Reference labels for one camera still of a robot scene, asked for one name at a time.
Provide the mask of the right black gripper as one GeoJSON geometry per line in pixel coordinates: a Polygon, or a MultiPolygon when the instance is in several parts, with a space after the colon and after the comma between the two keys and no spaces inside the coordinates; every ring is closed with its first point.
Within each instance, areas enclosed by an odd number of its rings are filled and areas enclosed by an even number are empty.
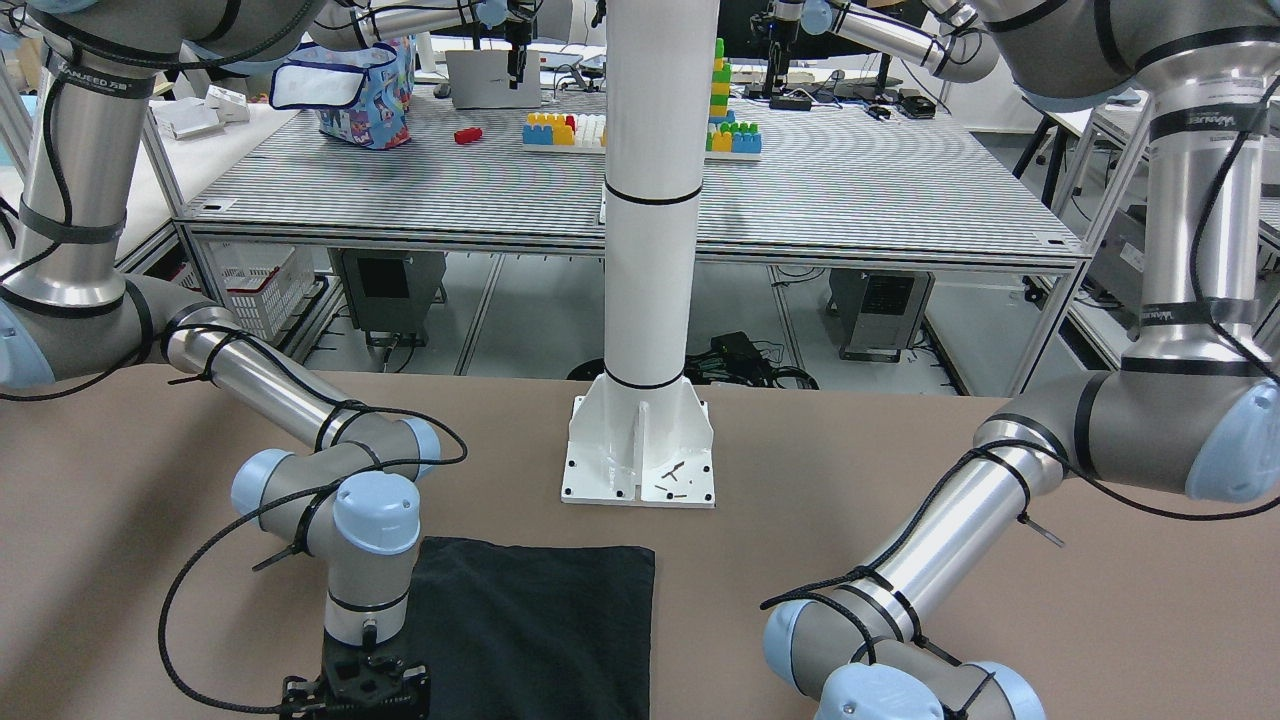
{"type": "Polygon", "coordinates": [[[371,650],[326,635],[320,680],[321,719],[425,719],[430,671],[404,634],[371,650]]]}

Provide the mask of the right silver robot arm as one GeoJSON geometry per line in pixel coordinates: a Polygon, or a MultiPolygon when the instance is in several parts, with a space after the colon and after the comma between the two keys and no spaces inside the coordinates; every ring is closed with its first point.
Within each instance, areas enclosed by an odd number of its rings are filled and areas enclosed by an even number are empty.
{"type": "Polygon", "coordinates": [[[324,1],[27,1],[46,41],[15,246],[3,259],[3,397],[164,361],[251,406],[310,454],[269,451],[237,473],[239,525],[326,564],[323,669],[289,678],[279,717],[424,719],[426,664],[403,637],[420,529],[419,479],[442,465],[429,418],[343,395],[179,284],[125,275],[115,255],[155,79],[285,58],[324,1]]]}

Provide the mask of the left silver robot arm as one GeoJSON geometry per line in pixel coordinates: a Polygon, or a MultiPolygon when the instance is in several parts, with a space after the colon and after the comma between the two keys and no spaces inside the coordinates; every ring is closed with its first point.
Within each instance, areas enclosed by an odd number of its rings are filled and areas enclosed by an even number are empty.
{"type": "Polygon", "coordinates": [[[1277,482],[1277,379],[1252,340],[1275,1],[975,1],[1032,97],[1135,85],[1149,150],[1140,332],[1116,372],[1012,398],[872,559],[767,602],[771,670],[822,717],[1030,719],[1016,673],[963,664],[923,618],[1030,501],[1079,477],[1245,503],[1277,482]]]}

